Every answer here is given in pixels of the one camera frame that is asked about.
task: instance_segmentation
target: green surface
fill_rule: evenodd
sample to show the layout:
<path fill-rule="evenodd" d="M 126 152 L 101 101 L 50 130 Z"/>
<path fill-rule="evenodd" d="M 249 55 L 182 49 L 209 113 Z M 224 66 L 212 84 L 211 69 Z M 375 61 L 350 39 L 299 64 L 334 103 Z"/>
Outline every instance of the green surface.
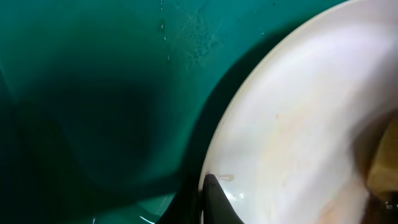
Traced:
<path fill-rule="evenodd" d="M 340 2 L 1 1 L 0 217 L 155 222 L 260 59 Z"/>

